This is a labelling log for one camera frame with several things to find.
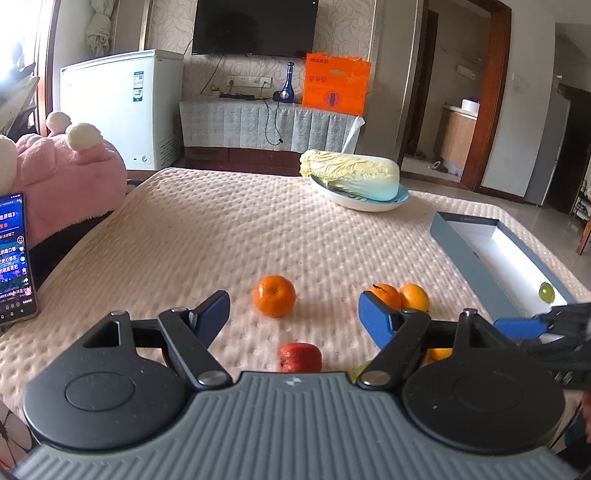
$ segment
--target orange paper bag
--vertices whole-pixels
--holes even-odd
[[[353,57],[308,53],[302,104],[332,112],[363,115],[371,63]]]

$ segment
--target curtain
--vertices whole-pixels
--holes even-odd
[[[86,27],[86,47],[94,58],[103,57],[109,50],[111,15],[115,0],[91,0],[95,16]]]

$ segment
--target blue glass bottle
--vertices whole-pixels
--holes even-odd
[[[296,93],[291,85],[291,81],[294,76],[294,64],[292,61],[287,64],[287,78],[285,79],[285,85],[279,91],[279,98],[281,103],[293,103],[296,98]]]

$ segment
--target freezer label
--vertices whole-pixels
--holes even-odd
[[[134,102],[144,99],[144,72],[134,72]]]
[[[144,87],[144,72],[134,72],[134,89]]]

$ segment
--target white chest freezer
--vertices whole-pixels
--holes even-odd
[[[146,50],[62,68],[61,110],[98,128],[128,170],[160,170],[180,156],[173,132],[179,116],[183,55]]]

